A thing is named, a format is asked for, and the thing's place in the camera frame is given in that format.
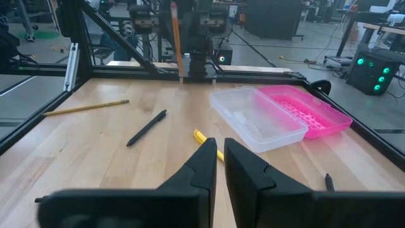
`green light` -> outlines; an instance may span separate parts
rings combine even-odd
[[[359,59],[358,61],[357,61],[357,65],[362,65],[363,63],[365,62],[365,59]]]
[[[390,72],[390,69],[387,67],[387,68],[384,68],[384,70],[382,70],[382,73],[384,73],[384,74],[387,74],[387,73],[389,73]]]

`green mat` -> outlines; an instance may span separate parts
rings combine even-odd
[[[18,38],[24,39],[25,32],[19,33]],[[34,31],[35,39],[55,39],[59,37],[59,32],[44,32],[44,31]]]

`clear plastic container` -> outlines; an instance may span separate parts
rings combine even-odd
[[[309,125],[306,138],[313,139],[340,132],[352,123],[350,117],[332,108],[330,104],[291,85],[266,86],[259,90]]]
[[[255,153],[304,138],[308,125],[254,87],[213,92],[213,108]]]

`pink plastic container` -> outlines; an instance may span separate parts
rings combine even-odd
[[[259,90],[308,124],[306,138],[314,139],[340,132],[352,123],[350,117],[330,104],[291,85],[266,86]]]

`black marker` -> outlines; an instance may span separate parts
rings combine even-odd
[[[127,143],[127,146],[132,146],[138,141],[154,124],[162,120],[166,116],[166,110],[161,111],[153,120],[151,120],[142,130],[140,130],[135,136],[133,136]]]
[[[327,174],[325,177],[325,183],[327,185],[327,191],[335,191],[335,188],[333,187],[332,178],[330,177],[329,174]]]

